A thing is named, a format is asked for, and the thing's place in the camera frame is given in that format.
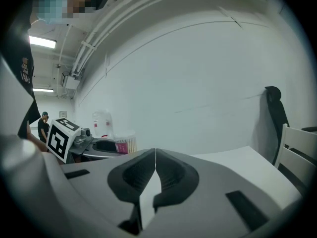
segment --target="white table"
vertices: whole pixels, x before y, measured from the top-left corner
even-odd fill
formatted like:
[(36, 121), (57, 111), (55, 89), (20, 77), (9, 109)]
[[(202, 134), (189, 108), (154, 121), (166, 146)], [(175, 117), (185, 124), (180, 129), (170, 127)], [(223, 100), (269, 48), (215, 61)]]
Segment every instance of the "white table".
[(192, 156), (230, 168), (266, 192), (281, 209), (284, 209), (301, 198), (296, 187), (250, 146), (226, 152), (197, 154)]
[[(266, 192), (281, 209), (284, 209), (301, 198), (301, 195), (295, 186), (279, 170), (250, 146), (226, 152), (191, 156), (215, 162), (230, 168), (232, 171)], [(147, 227), (155, 216), (153, 198), (160, 193), (160, 179), (155, 171), (140, 196), (143, 229)]]

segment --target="person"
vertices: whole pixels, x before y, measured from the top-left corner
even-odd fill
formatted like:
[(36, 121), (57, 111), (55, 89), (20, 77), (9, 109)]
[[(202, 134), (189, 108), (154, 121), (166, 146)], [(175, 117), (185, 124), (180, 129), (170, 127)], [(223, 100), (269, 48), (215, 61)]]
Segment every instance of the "person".
[(48, 116), (49, 116), (49, 114), (47, 112), (43, 112), (42, 117), (38, 121), (39, 138), (45, 144), (47, 141), (47, 135), (45, 134), (46, 125), (45, 125), (44, 120), (46, 120)]
[[(62, 6), (58, 1), (62, 0), (26, 0), (0, 43), (1, 53), (12, 73), (33, 98), (33, 103), (23, 119), (18, 136), (32, 141), (42, 152), (49, 152), (49, 150), (43, 141), (37, 139), (31, 133), (30, 129), (30, 124), (40, 118), (40, 113), (33, 92), (34, 61), (28, 31), (31, 25), (38, 20), (48, 22), (47, 17), (51, 17), (53, 20), (62, 18), (61, 13), (51, 14), (45, 11), (46, 9), (55, 12), (60, 11), (56, 10), (59, 5)], [(98, 0), (67, 0), (67, 14), (77, 12), (79, 8), (85, 7), (93, 1), (96, 3)]]
[(50, 125), (48, 124), (48, 120), (49, 120), (49, 116), (46, 117), (46, 119), (44, 120), (44, 124), (45, 124), (44, 132), (45, 132), (46, 138), (48, 137), (49, 130), (50, 130)]

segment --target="black shirt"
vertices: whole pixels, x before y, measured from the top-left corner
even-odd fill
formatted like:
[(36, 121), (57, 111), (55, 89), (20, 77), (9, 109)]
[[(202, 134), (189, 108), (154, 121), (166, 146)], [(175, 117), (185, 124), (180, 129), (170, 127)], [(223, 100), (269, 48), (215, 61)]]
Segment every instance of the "black shirt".
[(43, 121), (43, 119), (39, 119), (39, 122), (38, 122), (38, 132), (39, 132), (39, 138), (44, 138), (43, 135), (42, 135), (42, 132), (41, 132), (41, 129), (46, 130), (46, 126), (45, 126), (45, 123)]
[(44, 127), (45, 136), (48, 137), (50, 126), (48, 123), (44, 123), (44, 125), (45, 125)]
[(16, 15), (10, 29), (0, 44), (1, 53), (11, 71), (33, 98), (33, 103), (25, 115), (18, 132), (18, 136), (21, 138), (27, 137), (27, 121), (31, 124), (40, 117), (32, 83), (34, 64), (28, 33), (28, 30), (31, 28), (31, 12), (32, 0), (28, 0)]

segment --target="white chair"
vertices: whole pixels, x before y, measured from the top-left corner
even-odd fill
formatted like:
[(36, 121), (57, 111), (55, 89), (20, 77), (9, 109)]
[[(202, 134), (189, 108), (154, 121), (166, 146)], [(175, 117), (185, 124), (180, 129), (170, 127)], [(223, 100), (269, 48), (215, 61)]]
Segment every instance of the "white chair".
[(308, 188), (315, 174), (317, 160), (317, 134), (289, 128), (283, 125), (283, 133), (275, 167), (280, 164), (288, 169), (302, 184)]

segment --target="pipe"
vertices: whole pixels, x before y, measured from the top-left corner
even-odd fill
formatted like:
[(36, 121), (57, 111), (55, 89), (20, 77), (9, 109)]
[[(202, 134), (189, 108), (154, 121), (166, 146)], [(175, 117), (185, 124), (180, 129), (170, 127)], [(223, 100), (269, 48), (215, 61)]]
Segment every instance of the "pipe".
[[(153, 5), (154, 3), (157, 3), (157, 2), (159, 2), (159, 1), (162, 1), (162, 0), (155, 0), (155, 1), (152, 1), (152, 2), (150, 2), (150, 1), (151, 1), (151, 0), (141, 0), (141, 1), (137, 2), (134, 6), (130, 7), (128, 10), (122, 12), (119, 16), (117, 16), (117, 17), (112, 21), (111, 24), (109, 24), (109, 25), (100, 33), (100, 35), (99, 35), (99, 36), (94, 40), (94, 42), (92, 43), (92, 46), (98, 48), (98, 46), (105, 40), (105, 38), (106, 38), (112, 31), (114, 31), (120, 24), (122, 24), (124, 21), (126, 21), (127, 19), (129, 19), (130, 17), (132, 17), (133, 15), (135, 15), (136, 13), (138, 13), (139, 11), (141, 11), (142, 9), (144, 9), (144, 8), (150, 6), (150, 5)], [(123, 3), (124, 5), (126, 5), (128, 2), (127, 2), (127, 0), (124, 0), (122, 3)], [(109, 18), (110, 16), (112, 16), (112, 15), (114, 14), (114, 12), (116, 12), (116, 11), (118, 11), (118, 9), (117, 9), (117, 10), (115, 10), (115, 9), (112, 10), (112, 11), (111, 11), (109, 14), (107, 14), (106, 17), (104, 17), (103, 20), (102, 20), (101, 22), (99, 22), (99, 23), (101, 24), (101, 23), (106, 22), (106, 21), (108, 20), (108, 18)], [(90, 40), (92, 39), (92, 36), (93, 36), (93, 35), (90, 35), (90, 36), (88, 37), (87, 42), (88, 42), (88, 40), (90, 41)], [(76, 66), (74, 66), (73, 69), (72, 69), (73, 72), (76, 71), (76, 69), (77, 69), (76, 67), (77, 67), (77, 65), (78, 65), (78, 62), (79, 62), (79, 60), (80, 60), (80, 58), (81, 58), (81, 56), (82, 56), (82, 54), (83, 54), (85, 48), (86, 48), (86, 46), (83, 45), (83, 47), (82, 47), (82, 49), (81, 49), (81, 51), (80, 51), (80, 53), (79, 53), (79, 55), (78, 55), (78, 57), (77, 57), (77, 59), (76, 59), (76, 63), (75, 63)], [(92, 55), (93, 52), (94, 52), (93, 49), (88, 48), (88, 50), (87, 50), (85, 56), (82, 58), (81, 63), (80, 63), (79, 66), (78, 66), (78, 72), (75, 73), (75, 75), (78, 75), (78, 74), (79, 74), (79, 72), (82, 70), (83, 66), (86, 64), (87, 60), (90, 58), (90, 56)]]
[(59, 67), (57, 67), (57, 78), (56, 78), (56, 91), (58, 96), (58, 78), (59, 78)]
[(67, 35), (69, 33), (69, 30), (71, 29), (72, 27), (72, 24), (69, 25), (68, 29), (67, 29), (67, 32), (66, 32), (66, 35), (64, 37), (64, 40), (63, 40), (63, 45), (61, 46), (61, 50), (60, 50), (60, 54), (59, 54), (59, 59), (58, 59), (58, 64), (60, 63), (60, 60), (61, 60), (61, 55), (63, 53), (63, 49), (64, 49), (64, 45), (65, 45), (65, 42), (66, 42), (66, 39), (67, 39)]
[[(92, 38), (94, 37), (94, 35), (98, 32), (98, 30), (107, 22), (107, 20), (113, 15), (115, 14), (118, 10), (120, 10), (122, 7), (124, 7), (125, 5), (127, 5), (128, 3), (130, 3), (131, 1), (133, 0), (124, 0), (123, 2), (121, 3), (118, 3), (116, 5), (116, 7), (113, 8), (113, 10), (111, 10), (98, 24), (97, 26), (93, 29), (93, 31), (89, 34), (89, 36), (87, 37), (86, 39), (86, 42), (87, 43), (90, 43), (90, 41), (92, 40)], [(77, 69), (77, 65), (78, 65), (78, 62), (79, 62), (79, 59), (81, 58), (84, 50), (85, 50), (86, 46), (82, 45), (81, 47), (81, 50), (78, 54), (78, 57), (76, 59), (76, 62), (73, 66), (73, 69), (72, 69), (72, 73), (74, 73)]]
[[(130, 12), (132, 12), (133, 10), (135, 10), (137, 7), (142, 7), (142, 5), (143, 4), (145, 4), (145, 3), (147, 3), (147, 2), (150, 2), (151, 0), (141, 0), (141, 1), (139, 1), (139, 2), (137, 2), (134, 6), (132, 6), (132, 7), (130, 7), (128, 10), (126, 10), (126, 11), (124, 11), (124, 12), (122, 12), (118, 17), (116, 17), (115, 18), (115, 20), (111, 23), (111, 24), (109, 24), (101, 33), (100, 33), (100, 35), (95, 39), (95, 41), (92, 43), (92, 46), (96, 46), (97, 45), (97, 43), (99, 42), (99, 40), (102, 38), (102, 36), (104, 36), (106, 33), (107, 33), (107, 31), (109, 31), (115, 24), (116, 24), (116, 22), (118, 21), (116, 21), (116, 19), (120, 19), (120, 18), (123, 18), (125, 15), (127, 15), (127, 14), (129, 14)], [(93, 52), (93, 50), (91, 49), (91, 48), (89, 48), (88, 49), (88, 51), (87, 51), (87, 53), (85, 54), (85, 56), (82, 58), (82, 61), (81, 61), (81, 63), (80, 63), (80, 65), (78, 66), (78, 68), (79, 68), (79, 70), (78, 70), (78, 72), (80, 72), (81, 71), (81, 69), (82, 69), (82, 66), (83, 66), (83, 64), (86, 62), (86, 60), (87, 60), (87, 57), (90, 55), (90, 53), (91, 52)]]
[(105, 77), (107, 77), (107, 67), (109, 65), (108, 52), (105, 55)]
[(58, 63), (57, 61), (52, 61), (52, 64), (55, 64), (55, 65), (61, 65), (61, 66), (65, 66), (66, 68), (67, 68), (67, 66), (73, 66), (73, 64), (72, 63), (63, 63), (63, 62), (60, 62), (60, 63)]
[[(54, 57), (54, 56), (57, 56), (59, 57), (60, 56), (60, 53), (56, 53), (56, 52), (47, 52), (45, 49), (42, 49), (42, 50), (34, 50), (32, 52), (33, 54), (41, 54), (41, 55), (47, 55), (50, 59), (52, 59), (51, 57)], [(74, 60), (75, 57), (70, 57), (70, 56), (66, 56), (66, 55), (61, 55), (62, 58), (65, 58), (65, 59), (69, 59), (69, 60)]]
[(71, 97), (72, 99), (74, 99), (76, 92), (77, 90), (74, 91), (73, 97)]

